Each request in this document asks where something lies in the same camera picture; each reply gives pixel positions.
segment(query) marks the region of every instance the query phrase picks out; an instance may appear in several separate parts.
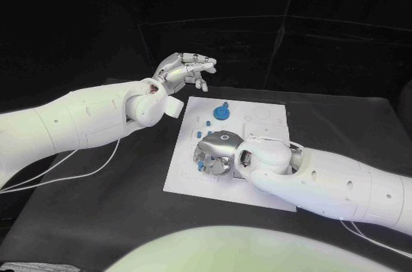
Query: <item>white board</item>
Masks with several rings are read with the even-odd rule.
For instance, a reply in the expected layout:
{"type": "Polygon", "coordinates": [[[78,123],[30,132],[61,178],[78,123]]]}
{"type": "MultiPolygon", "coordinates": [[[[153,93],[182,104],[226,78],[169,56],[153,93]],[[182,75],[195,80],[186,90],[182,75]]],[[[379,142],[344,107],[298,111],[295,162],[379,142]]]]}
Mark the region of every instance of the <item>white board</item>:
{"type": "MultiPolygon", "coordinates": [[[[290,140],[285,106],[190,97],[163,190],[295,212],[297,207],[293,204],[277,196],[255,191],[233,169],[228,175],[219,177],[197,170],[197,163],[193,161],[195,148],[208,132],[221,130],[232,131],[242,138],[254,134],[290,140]],[[216,120],[213,110],[225,101],[231,116],[226,120],[216,120]]],[[[205,165],[210,162],[213,161],[209,158],[203,161],[205,165]]]]}

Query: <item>small blue piece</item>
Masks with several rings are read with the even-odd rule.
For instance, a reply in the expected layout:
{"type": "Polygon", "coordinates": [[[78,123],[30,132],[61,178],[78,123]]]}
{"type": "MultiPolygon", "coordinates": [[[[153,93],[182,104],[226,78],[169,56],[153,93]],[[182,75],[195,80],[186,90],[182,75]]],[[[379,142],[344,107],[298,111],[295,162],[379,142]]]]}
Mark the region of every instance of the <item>small blue piece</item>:
{"type": "Polygon", "coordinates": [[[228,107],[229,107],[228,102],[223,103],[222,107],[216,107],[216,109],[213,111],[213,116],[218,120],[226,120],[229,118],[231,111],[229,111],[228,107]]]}
{"type": "Polygon", "coordinates": [[[203,161],[199,161],[199,163],[197,163],[197,170],[202,171],[202,168],[203,168],[203,161]]]}

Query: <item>circular hole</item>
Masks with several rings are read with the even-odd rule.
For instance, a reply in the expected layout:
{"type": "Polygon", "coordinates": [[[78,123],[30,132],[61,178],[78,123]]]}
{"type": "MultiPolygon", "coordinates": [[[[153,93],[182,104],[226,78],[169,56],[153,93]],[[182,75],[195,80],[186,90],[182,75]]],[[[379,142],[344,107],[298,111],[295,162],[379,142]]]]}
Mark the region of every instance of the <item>circular hole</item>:
{"type": "Polygon", "coordinates": [[[353,183],[352,183],[352,181],[347,182],[346,186],[347,186],[349,190],[353,189],[353,183]]]}

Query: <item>black table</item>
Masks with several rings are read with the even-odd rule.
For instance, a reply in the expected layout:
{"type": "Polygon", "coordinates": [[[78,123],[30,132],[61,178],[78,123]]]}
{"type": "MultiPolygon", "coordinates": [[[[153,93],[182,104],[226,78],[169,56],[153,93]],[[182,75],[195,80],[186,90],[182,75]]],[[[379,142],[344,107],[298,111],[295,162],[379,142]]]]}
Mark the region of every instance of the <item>black table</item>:
{"type": "MultiPolygon", "coordinates": [[[[412,141],[386,99],[229,87],[203,93],[186,86],[174,97],[187,103],[189,96],[284,104],[293,141],[412,175],[412,141]]],[[[183,112],[179,119],[164,116],[154,127],[125,137],[95,175],[36,189],[0,246],[0,261],[71,264],[98,271],[137,246],[179,230],[238,225],[307,236],[411,271],[411,260],[354,236],[337,220],[304,210],[293,213],[163,192],[182,119],[183,112]]],[[[114,146],[76,152],[45,180],[99,168],[114,146]]],[[[412,237],[372,224],[359,226],[367,236],[412,251],[412,237]]]]}

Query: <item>wire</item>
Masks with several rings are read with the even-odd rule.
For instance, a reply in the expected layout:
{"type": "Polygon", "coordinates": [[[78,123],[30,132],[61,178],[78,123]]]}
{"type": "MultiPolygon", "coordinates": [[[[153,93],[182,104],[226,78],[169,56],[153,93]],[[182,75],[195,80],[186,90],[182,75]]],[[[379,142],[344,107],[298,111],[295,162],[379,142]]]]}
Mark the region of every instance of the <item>wire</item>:
{"type": "Polygon", "coordinates": [[[76,152],[78,152],[78,150],[75,150],[75,151],[53,165],[53,167],[51,167],[51,168],[48,169],[48,171],[45,171],[40,175],[35,176],[30,180],[23,181],[22,183],[19,183],[19,184],[16,184],[16,185],[13,185],[13,186],[10,186],[10,187],[3,188],[3,189],[0,190],[0,192],[3,192],[4,190],[12,189],[12,188],[16,187],[16,186],[20,186],[20,185],[23,185],[23,184],[32,182],[36,178],[40,178],[53,168],[56,168],[56,166],[58,166],[76,152]]]}
{"type": "Polygon", "coordinates": [[[356,234],[359,237],[362,237],[363,239],[366,239],[369,242],[372,242],[372,243],[376,244],[378,246],[380,246],[380,247],[383,247],[383,248],[386,248],[386,249],[395,251],[396,253],[402,254],[403,256],[412,258],[412,254],[411,254],[411,253],[408,253],[408,252],[405,252],[405,251],[402,251],[402,250],[399,250],[399,249],[396,249],[396,248],[392,248],[390,246],[382,244],[382,243],[378,242],[376,240],[373,240],[373,239],[370,239],[369,237],[366,237],[365,234],[362,233],[362,231],[359,230],[357,226],[354,225],[353,221],[352,221],[352,225],[354,226],[354,228],[356,228],[356,230],[357,230],[359,233],[354,232],[354,231],[347,227],[347,225],[346,225],[346,223],[344,223],[343,221],[342,221],[342,224],[343,224],[343,226],[346,227],[346,229],[347,229],[353,234],[356,234]]]}
{"type": "Polygon", "coordinates": [[[277,138],[277,137],[269,137],[269,136],[251,136],[251,137],[252,138],[268,139],[268,140],[274,140],[274,141],[282,141],[282,142],[290,143],[291,145],[294,145],[298,149],[304,149],[305,148],[301,144],[298,144],[298,143],[295,143],[293,141],[287,141],[287,140],[284,140],[281,138],[277,138]]]}
{"type": "Polygon", "coordinates": [[[19,189],[2,190],[2,191],[0,191],[0,194],[17,192],[17,191],[20,191],[20,190],[27,190],[27,189],[32,189],[33,187],[43,186],[43,185],[51,184],[51,183],[53,183],[53,182],[63,181],[63,180],[71,180],[71,179],[76,179],[76,178],[82,178],[82,177],[87,177],[87,176],[89,176],[89,175],[92,175],[92,174],[95,174],[95,173],[107,166],[110,160],[112,159],[114,154],[115,154],[115,151],[117,151],[117,149],[118,149],[118,143],[115,144],[114,152],[111,153],[110,159],[105,161],[105,164],[99,167],[99,169],[97,169],[94,172],[91,172],[91,173],[88,173],[88,174],[85,174],[85,175],[79,175],[79,176],[74,176],[74,177],[66,177],[66,178],[62,178],[62,179],[51,180],[51,181],[45,182],[45,183],[40,183],[40,184],[36,184],[36,185],[32,185],[32,186],[27,186],[27,187],[20,187],[19,189]]]}

